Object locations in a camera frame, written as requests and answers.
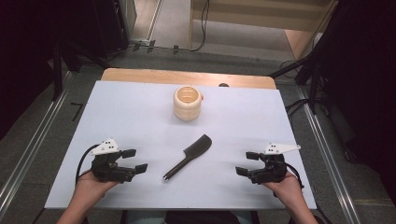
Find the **human hand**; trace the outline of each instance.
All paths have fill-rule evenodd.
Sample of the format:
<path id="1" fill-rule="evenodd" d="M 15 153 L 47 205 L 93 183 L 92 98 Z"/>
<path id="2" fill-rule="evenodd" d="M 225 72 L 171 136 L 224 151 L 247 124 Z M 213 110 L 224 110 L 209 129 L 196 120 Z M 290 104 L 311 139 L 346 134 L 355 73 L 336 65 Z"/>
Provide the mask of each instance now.
<path id="1" fill-rule="evenodd" d="M 286 206 L 295 203 L 300 199 L 300 196 L 303 197 L 302 190 L 296 176 L 289 171 L 286 172 L 285 178 L 281 182 L 268 182 L 263 183 L 263 185 L 268 189 L 271 189 L 276 197 Z"/>
<path id="2" fill-rule="evenodd" d="M 100 182 L 92 171 L 86 172 L 78 179 L 70 204 L 57 223 L 81 223 L 91 208 L 117 184 L 119 182 Z"/>
<path id="3" fill-rule="evenodd" d="M 263 183 L 263 185 L 271 189 L 276 197 L 285 204 L 286 210 L 295 223 L 317 223 L 306 205 L 300 183 L 295 175 L 287 171 L 281 182 Z"/>

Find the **metal frame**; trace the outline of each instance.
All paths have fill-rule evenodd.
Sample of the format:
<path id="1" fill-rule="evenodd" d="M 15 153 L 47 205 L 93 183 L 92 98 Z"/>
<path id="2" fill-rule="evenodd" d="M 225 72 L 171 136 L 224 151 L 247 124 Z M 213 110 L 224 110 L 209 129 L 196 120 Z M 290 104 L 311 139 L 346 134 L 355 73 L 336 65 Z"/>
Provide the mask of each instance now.
<path id="1" fill-rule="evenodd" d="M 307 93 L 300 86 L 298 87 L 298 94 L 301 99 L 308 99 Z M 330 149 L 326 137 L 321 130 L 317 115 L 312 113 L 309 105 L 304 105 L 304 110 L 317 140 L 320 154 L 322 155 L 327 171 L 329 172 L 330 179 L 334 186 L 341 208 L 343 209 L 347 223 L 361 223 L 358 212 L 356 211 L 355 205 L 347 190 L 347 185 L 345 184 L 344 179 L 338 170 L 337 164 L 335 163 L 334 157 L 332 156 L 332 150 Z"/>
<path id="2" fill-rule="evenodd" d="M 56 115 L 61 108 L 64 98 L 68 93 L 68 88 L 70 83 L 72 82 L 74 76 L 71 72 L 67 72 L 64 76 L 64 90 L 62 91 L 60 97 L 57 101 L 53 101 L 49 109 L 41 120 L 35 134 L 30 140 L 29 145 L 24 150 L 18 164 L 15 166 L 14 171 L 11 176 L 8 178 L 6 184 L 2 187 L 0 192 L 0 222 L 3 219 L 9 205 L 11 204 L 12 199 L 14 198 L 19 186 L 21 185 L 22 180 L 26 176 L 30 165 L 35 159 L 35 155 L 37 151 L 40 149 L 40 146 L 47 135 L 47 132 L 52 125 Z"/>

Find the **white table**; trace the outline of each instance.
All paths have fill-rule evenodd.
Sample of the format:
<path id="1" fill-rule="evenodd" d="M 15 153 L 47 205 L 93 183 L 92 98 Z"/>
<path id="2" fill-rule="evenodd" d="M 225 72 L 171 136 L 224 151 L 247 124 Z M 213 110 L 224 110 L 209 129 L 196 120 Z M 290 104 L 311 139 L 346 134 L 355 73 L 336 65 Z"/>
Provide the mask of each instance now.
<path id="1" fill-rule="evenodd" d="M 284 208 L 271 190 L 251 184 L 235 166 L 263 167 L 247 160 L 269 143 L 296 144 L 279 91 L 194 86 L 204 95 L 202 114 L 184 122 L 173 114 L 172 95 L 181 85 L 98 81 L 55 179 L 46 208 L 66 208 L 83 152 L 113 137 L 121 150 L 136 156 L 119 166 L 148 163 L 148 169 L 110 190 L 96 205 L 111 209 L 259 210 Z M 183 149 L 202 134 L 212 147 L 172 177 L 163 175 L 184 159 Z M 285 153 L 300 173 L 308 207 L 315 209 L 299 151 Z M 81 171 L 91 167 L 87 157 Z"/>

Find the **wooden board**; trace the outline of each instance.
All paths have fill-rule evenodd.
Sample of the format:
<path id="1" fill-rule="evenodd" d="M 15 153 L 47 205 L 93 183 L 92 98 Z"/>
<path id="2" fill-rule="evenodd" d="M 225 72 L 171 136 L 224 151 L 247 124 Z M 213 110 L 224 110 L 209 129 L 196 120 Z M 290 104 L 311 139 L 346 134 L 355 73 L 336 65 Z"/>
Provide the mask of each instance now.
<path id="1" fill-rule="evenodd" d="M 293 52 L 294 58 L 299 60 L 303 58 L 307 53 L 310 52 L 312 47 L 312 41 L 315 39 L 318 33 L 322 33 L 326 30 L 327 24 L 332 17 L 332 12 L 337 6 L 338 2 L 331 2 L 327 12 L 323 11 L 324 17 L 322 21 L 312 21 L 307 24 L 309 28 L 303 31 L 298 30 L 285 30 L 286 37 L 289 40 L 291 51 Z"/>
<path id="2" fill-rule="evenodd" d="M 205 2 L 191 0 L 193 20 L 201 19 Z M 333 0 L 211 0 L 207 19 L 235 24 L 312 31 L 310 24 L 323 21 L 333 2 Z"/>
<path id="3" fill-rule="evenodd" d="M 276 89 L 275 82 L 271 77 L 151 69 L 109 68 L 103 73 L 102 80 L 204 86 L 218 86 L 220 83 L 227 83 L 230 87 Z"/>

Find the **wire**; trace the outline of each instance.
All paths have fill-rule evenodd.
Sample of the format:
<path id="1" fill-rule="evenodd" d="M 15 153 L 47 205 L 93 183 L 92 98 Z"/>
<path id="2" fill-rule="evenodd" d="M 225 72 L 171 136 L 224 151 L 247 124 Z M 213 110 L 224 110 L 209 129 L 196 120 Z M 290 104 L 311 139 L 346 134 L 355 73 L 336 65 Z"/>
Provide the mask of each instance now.
<path id="1" fill-rule="evenodd" d="M 46 210 L 46 208 L 43 207 L 35 217 L 35 220 L 33 220 L 32 224 L 35 224 L 38 221 L 38 219 L 41 217 L 41 214 L 43 214 L 44 210 Z"/>
<path id="2" fill-rule="evenodd" d="M 279 69 L 281 69 L 282 66 L 283 66 L 283 64 L 285 64 L 285 63 L 297 63 L 297 61 L 295 61 L 295 60 L 285 61 L 285 62 L 283 62 L 283 63 L 279 66 Z M 283 74 L 283 76 L 284 76 L 284 77 L 287 77 L 287 78 L 294 78 L 294 77 L 288 77 L 288 76 L 286 76 L 286 73 Z"/>
<path id="3" fill-rule="evenodd" d="M 300 184 L 300 188 L 303 189 L 303 188 L 304 188 L 304 185 L 303 185 L 303 182 L 301 181 L 300 174 L 298 173 L 297 169 L 294 168 L 292 165 L 288 164 L 287 162 L 285 162 L 285 164 L 286 164 L 286 166 L 289 167 L 289 168 L 291 169 L 291 171 L 296 175 L 297 180 L 298 180 L 298 183 Z"/>
<path id="4" fill-rule="evenodd" d="M 323 210 L 320 208 L 319 204 L 317 202 L 315 202 L 315 204 L 317 205 L 318 212 L 320 212 L 320 214 L 326 220 L 327 224 L 332 224 L 332 222 L 326 217 L 326 215 L 324 214 Z"/>
<path id="5" fill-rule="evenodd" d="M 291 105 L 285 106 L 286 113 L 288 114 L 288 119 L 289 119 L 289 122 L 290 122 L 291 130 L 292 130 L 293 132 L 294 132 L 293 115 L 294 115 L 298 110 L 300 110 L 300 109 L 303 107 L 303 105 L 309 104 L 309 103 L 311 103 L 311 101 L 310 101 L 309 99 L 301 99 L 301 100 L 298 100 L 298 101 L 294 102 L 294 103 L 291 104 Z M 323 102 L 323 100 L 322 100 L 321 98 L 315 99 L 313 103 L 318 103 L 318 104 L 324 105 L 324 106 L 326 107 L 326 105 L 324 104 L 324 102 Z"/>
<path id="6" fill-rule="evenodd" d="M 203 8 L 202 14 L 201 14 L 201 29 L 202 29 L 202 34 L 203 34 L 201 45 L 197 49 L 177 49 L 177 50 L 194 52 L 194 51 L 200 50 L 205 45 L 205 42 L 206 42 L 206 23 L 207 23 L 207 15 L 209 14 L 209 6 L 210 6 L 209 0 L 206 0 L 206 3 L 204 5 L 204 8 Z M 169 50 L 175 50 L 174 48 L 168 48 L 168 47 L 144 46 L 144 45 L 134 44 L 134 45 L 131 45 L 130 47 L 128 47 L 127 49 L 123 49 L 123 50 L 120 50 L 120 51 L 114 52 L 114 53 L 122 53 L 122 52 L 125 52 L 125 51 L 130 50 L 130 49 L 135 49 L 135 47 L 147 48 L 147 49 L 169 49 Z"/>
<path id="7" fill-rule="evenodd" d="M 191 51 L 198 51 L 200 50 L 204 45 L 206 41 L 206 22 L 207 22 L 207 15 L 209 14 L 209 0 L 206 0 L 204 9 L 202 10 L 202 15 L 201 15 L 201 29 L 202 29 L 202 42 L 201 45 L 197 49 L 192 49 Z"/>
<path id="8" fill-rule="evenodd" d="M 76 184 L 77 184 L 77 182 L 78 182 L 79 177 L 82 176 L 82 175 L 85 175 L 85 174 L 87 173 L 87 172 L 84 172 L 84 173 L 81 174 L 81 175 L 79 174 L 79 172 L 80 172 L 80 170 L 81 170 L 81 165 L 82 165 L 82 163 L 84 162 L 85 157 L 88 155 L 88 153 L 90 153 L 90 151 L 91 151 L 93 148 L 95 148 L 95 147 L 97 147 L 97 146 L 99 146 L 99 145 L 94 145 L 94 146 L 88 148 L 88 149 L 84 152 L 84 154 L 82 155 L 81 160 L 79 160 L 78 167 L 77 167 L 77 171 L 76 171 Z"/>

